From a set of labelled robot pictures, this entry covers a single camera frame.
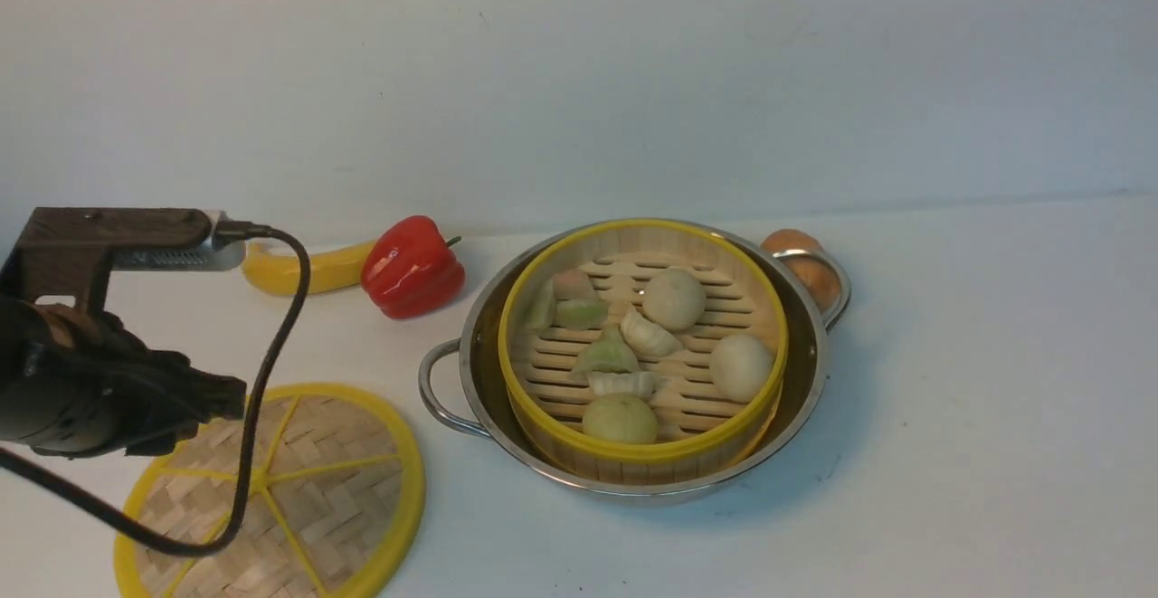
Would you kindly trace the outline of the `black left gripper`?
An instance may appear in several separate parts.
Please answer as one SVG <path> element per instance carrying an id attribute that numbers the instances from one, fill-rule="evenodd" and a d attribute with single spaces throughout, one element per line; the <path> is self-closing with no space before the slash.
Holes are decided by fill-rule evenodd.
<path id="1" fill-rule="evenodd" d="M 41 455 L 167 455 L 215 418 L 244 416 L 247 385 L 156 350 L 108 312 L 1 302 L 1 437 Z"/>

